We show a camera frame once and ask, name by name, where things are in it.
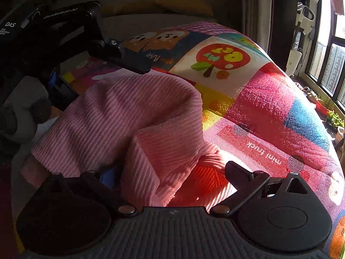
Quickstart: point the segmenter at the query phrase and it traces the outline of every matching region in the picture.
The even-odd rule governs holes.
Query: blue patch
[[[219,38],[223,38],[229,41],[232,41],[234,43],[240,44],[242,46],[247,47],[248,49],[250,49],[251,51],[254,51],[258,54],[260,54],[261,56],[264,56],[265,58],[267,58],[267,56],[265,56],[265,54],[263,54],[263,52],[261,52],[256,45],[254,45],[252,43],[252,41],[248,38],[246,38],[244,35],[241,34],[237,34],[237,33],[221,33],[216,35]]]
[[[114,168],[108,169],[107,171],[103,172],[101,178],[99,179],[104,185],[106,185],[109,189],[113,190],[115,187],[114,184]]]
[[[55,82],[56,82],[56,72],[55,72],[55,68],[54,68],[53,72],[50,75],[50,79],[49,79],[49,82],[48,82],[48,87],[50,89],[52,89],[54,87],[54,85],[55,85]]]
[[[315,111],[312,110],[309,102],[305,103],[296,98],[284,121],[284,126],[304,136],[326,152],[329,151],[329,140],[325,127]]]

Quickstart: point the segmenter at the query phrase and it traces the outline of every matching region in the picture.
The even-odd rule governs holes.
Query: window frame
[[[316,45],[317,45],[317,40],[319,36],[319,30],[320,30],[320,22],[321,22],[321,6],[322,6],[322,0],[319,0],[317,2],[317,11],[316,11],[316,21],[315,21],[315,35],[314,39],[312,41],[312,46],[310,49],[310,54],[306,66],[306,71],[308,71],[306,74],[308,77],[310,77],[331,99],[332,101],[345,113],[345,106],[338,100],[338,97],[340,95],[340,92],[342,90],[344,81],[345,81],[345,63],[343,65],[337,86],[335,88],[334,94],[332,94],[321,82],[324,78],[327,64],[329,61],[329,57],[331,54],[331,49],[332,49],[332,44],[336,44],[342,47],[345,47],[345,39],[339,38],[335,36],[335,29],[337,26],[337,15],[335,14],[332,5],[331,5],[331,29],[329,31],[329,39],[328,39],[328,44],[325,52],[325,58],[323,60],[320,74],[318,79],[316,79],[312,74],[310,74],[310,69],[312,67],[312,63],[314,60],[314,55],[315,55],[315,50],[316,50]]]

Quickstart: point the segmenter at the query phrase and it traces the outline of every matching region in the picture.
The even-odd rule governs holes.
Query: potted plant
[[[337,131],[338,140],[341,140],[344,134],[344,120],[342,120],[337,113],[329,111],[327,122]]]
[[[328,116],[329,111],[333,111],[333,108],[334,102],[330,98],[323,100],[319,96],[319,99],[316,100],[316,110],[325,117]]]

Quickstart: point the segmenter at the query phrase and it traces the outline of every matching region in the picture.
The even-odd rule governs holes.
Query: ribbed rubber surface
[[[26,251],[22,259],[49,257]],[[231,221],[209,216],[202,207],[146,207],[142,214],[121,219],[98,244],[79,254],[54,259],[270,259],[329,258],[317,250],[286,256],[252,246]]]

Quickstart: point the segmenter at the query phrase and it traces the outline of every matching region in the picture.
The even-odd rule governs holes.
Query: green plant
[[[320,95],[318,97],[319,97],[319,103],[323,107],[331,111],[334,109],[334,102],[332,101],[332,99],[330,99],[329,97],[327,97],[326,99],[322,99]]]
[[[342,120],[337,113],[334,113],[334,111],[328,111],[327,120],[334,127],[344,127],[344,120]]]

